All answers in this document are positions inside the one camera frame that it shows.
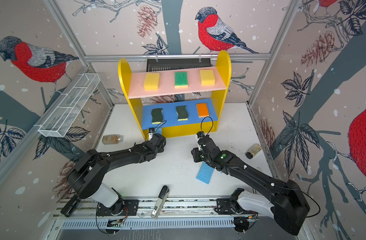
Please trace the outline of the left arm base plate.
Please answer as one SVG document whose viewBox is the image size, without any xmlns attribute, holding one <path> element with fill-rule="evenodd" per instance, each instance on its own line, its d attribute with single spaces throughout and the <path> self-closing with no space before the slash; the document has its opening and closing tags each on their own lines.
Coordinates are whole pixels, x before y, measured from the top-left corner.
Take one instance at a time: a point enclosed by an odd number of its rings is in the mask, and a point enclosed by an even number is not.
<svg viewBox="0 0 366 240">
<path fill-rule="evenodd" d="M 97 217 L 111 216 L 135 216 L 137 214 L 139 200 L 119 200 L 112 207 L 107 208 L 103 204 L 97 207 Z"/>
</svg>

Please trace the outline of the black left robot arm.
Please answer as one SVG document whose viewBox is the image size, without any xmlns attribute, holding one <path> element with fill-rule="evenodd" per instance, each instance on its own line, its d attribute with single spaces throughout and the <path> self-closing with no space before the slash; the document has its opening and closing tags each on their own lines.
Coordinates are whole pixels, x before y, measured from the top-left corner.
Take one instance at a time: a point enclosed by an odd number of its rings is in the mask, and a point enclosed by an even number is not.
<svg viewBox="0 0 366 240">
<path fill-rule="evenodd" d="M 67 182 L 75 195 L 68 201 L 62 214 L 70 216 L 82 199 L 93 199 L 115 214 L 121 212 L 123 199 L 113 188 L 103 183 L 105 175 L 116 168 L 149 162 L 164 151 L 166 138 L 154 134 L 149 141 L 125 150 L 99 153 L 89 150 L 67 174 Z"/>
</svg>

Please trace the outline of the orange sponge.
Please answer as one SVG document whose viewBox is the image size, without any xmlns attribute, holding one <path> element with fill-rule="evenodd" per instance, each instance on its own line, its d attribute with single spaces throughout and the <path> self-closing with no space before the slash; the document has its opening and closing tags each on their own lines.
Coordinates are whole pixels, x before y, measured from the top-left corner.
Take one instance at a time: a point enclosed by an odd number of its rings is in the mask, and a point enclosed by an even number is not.
<svg viewBox="0 0 366 240">
<path fill-rule="evenodd" d="M 197 111 L 198 111 L 198 117 L 199 118 L 205 118 L 205 117 L 210 116 L 207 103 L 198 103 L 198 104 L 196 104 L 196 106 L 197 106 Z"/>
</svg>

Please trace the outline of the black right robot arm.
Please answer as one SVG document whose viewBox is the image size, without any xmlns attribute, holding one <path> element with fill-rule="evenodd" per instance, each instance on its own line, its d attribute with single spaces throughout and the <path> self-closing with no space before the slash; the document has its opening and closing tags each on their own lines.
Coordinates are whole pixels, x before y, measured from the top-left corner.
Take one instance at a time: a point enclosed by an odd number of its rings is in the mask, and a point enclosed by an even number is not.
<svg viewBox="0 0 366 240">
<path fill-rule="evenodd" d="M 259 195 L 248 194 L 238 188 L 230 197 L 236 212 L 254 211 L 269 216 L 287 233 L 298 235 L 310 206 L 299 185 L 292 180 L 283 182 L 249 166 L 238 156 L 220 150 L 204 132 L 196 134 L 198 147 L 191 153 L 194 161 L 205 162 L 209 167 L 237 178 L 256 190 Z"/>
</svg>

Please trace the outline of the green yellow sponge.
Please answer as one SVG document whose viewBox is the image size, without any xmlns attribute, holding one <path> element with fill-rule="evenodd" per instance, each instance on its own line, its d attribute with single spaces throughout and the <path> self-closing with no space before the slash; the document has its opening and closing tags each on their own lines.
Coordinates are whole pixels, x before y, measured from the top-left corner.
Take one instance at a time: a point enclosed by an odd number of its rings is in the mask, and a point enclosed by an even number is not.
<svg viewBox="0 0 366 240">
<path fill-rule="evenodd" d="M 187 88 L 188 83 L 188 73 L 187 72 L 175 72 L 174 73 L 174 87 L 177 88 Z"/>
</svg>

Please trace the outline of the dark green wavy sponge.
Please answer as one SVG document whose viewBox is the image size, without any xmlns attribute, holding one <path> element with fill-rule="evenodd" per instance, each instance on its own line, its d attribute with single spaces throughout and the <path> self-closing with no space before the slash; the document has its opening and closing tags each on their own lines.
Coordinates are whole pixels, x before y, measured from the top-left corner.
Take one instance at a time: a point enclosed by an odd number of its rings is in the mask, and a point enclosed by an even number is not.
<svg viewBox="0 0 366 240">
<path fill-rule="evenodd" d="M 152 121 L 151 123 L 154 124 L 160 124 L 163 122 L 163 114 L 162 114 L 163 109 L 162 108 L 155 108 L 151 110 L 151 116 L 152 116 Z"/>
<path fill-rule="evenodd" d="M 177 106 L 176 107 L 177 120 L 187 121 L 189 118 L 189 113 L 187 111 L 187 106 Z"/>
</svg>

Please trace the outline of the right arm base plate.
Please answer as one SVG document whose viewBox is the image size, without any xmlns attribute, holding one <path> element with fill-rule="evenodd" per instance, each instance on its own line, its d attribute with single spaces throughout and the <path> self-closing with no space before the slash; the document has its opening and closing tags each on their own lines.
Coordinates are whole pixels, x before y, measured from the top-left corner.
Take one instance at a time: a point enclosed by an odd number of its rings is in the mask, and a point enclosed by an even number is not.
<svg viewBox="0 0 366 240">
<path fill-rule="evenodd" d="M 219 215 L 238 215 L 243 213 L 243 209 L 239 206 L 238 202 L 232 198 L 229 199 L 216 199 L 217 205 L 215 212 Z"/>
</svg>

